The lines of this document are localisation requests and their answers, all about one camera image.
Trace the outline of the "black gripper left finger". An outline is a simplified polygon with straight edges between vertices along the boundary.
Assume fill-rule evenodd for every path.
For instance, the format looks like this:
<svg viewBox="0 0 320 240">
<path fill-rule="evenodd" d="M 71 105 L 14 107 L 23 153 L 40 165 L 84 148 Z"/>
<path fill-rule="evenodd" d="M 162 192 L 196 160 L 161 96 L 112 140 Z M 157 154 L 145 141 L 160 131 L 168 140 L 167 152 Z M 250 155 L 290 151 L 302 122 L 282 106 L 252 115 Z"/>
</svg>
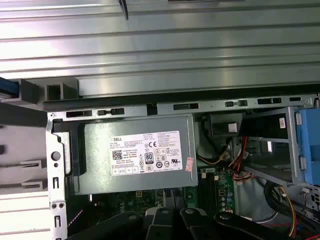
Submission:
<svg viewBox="0 0 320 240">
<path fill-rule="evenodd" d="M 94 226 L 84 229 L 69 240 L 172 240 L 174 212 L 154 207 L 147 215 L 125 211 Z"/>
</svg>

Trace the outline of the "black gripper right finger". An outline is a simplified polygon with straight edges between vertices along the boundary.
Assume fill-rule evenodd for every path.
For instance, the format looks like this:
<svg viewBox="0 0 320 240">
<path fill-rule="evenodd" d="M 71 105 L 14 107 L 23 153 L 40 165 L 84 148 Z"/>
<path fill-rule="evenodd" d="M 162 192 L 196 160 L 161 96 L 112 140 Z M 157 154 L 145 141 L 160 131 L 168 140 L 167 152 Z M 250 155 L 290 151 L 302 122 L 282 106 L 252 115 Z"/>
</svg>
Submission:
<svg viewBox="0 0 320 240">
<path fill-rule="evenodd" d="M 210 219 L 196 208 L 185 208 L 180 216 L 194 240 L 291 240 L 286 233 L 248 220 L 242 216 L 221 212 Z"/>
</svg>

